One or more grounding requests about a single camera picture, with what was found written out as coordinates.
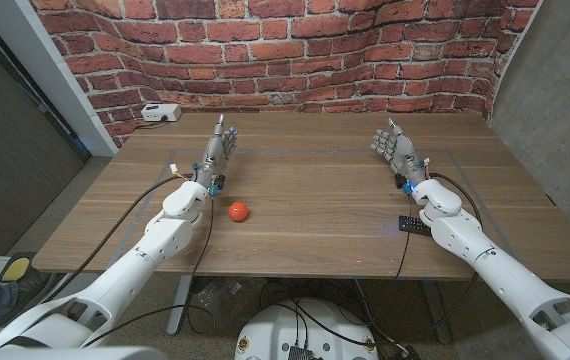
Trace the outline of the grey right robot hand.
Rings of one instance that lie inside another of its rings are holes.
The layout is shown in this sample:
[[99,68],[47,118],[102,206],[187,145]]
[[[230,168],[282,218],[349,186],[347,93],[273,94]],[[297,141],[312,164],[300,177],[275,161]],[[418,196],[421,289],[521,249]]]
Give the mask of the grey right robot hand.
[[395,177],[403,182],[400,187],[415,188],[428,179],[426,165],[421,160],[412,141],[392,118],[388,119],[389,129],[378,129],[373,136],[371,148],[387,161]]

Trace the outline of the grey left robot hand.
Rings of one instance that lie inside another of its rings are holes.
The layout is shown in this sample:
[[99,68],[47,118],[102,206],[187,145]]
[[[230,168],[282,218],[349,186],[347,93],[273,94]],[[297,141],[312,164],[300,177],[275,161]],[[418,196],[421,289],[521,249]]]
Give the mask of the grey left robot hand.
[[204,150],[202,159],[195,164],[192,180],[204,186],[212,196],[225,187],[225,171],[237,146],[237,131],[225,128],[225,117],[219,115],[213,135]]

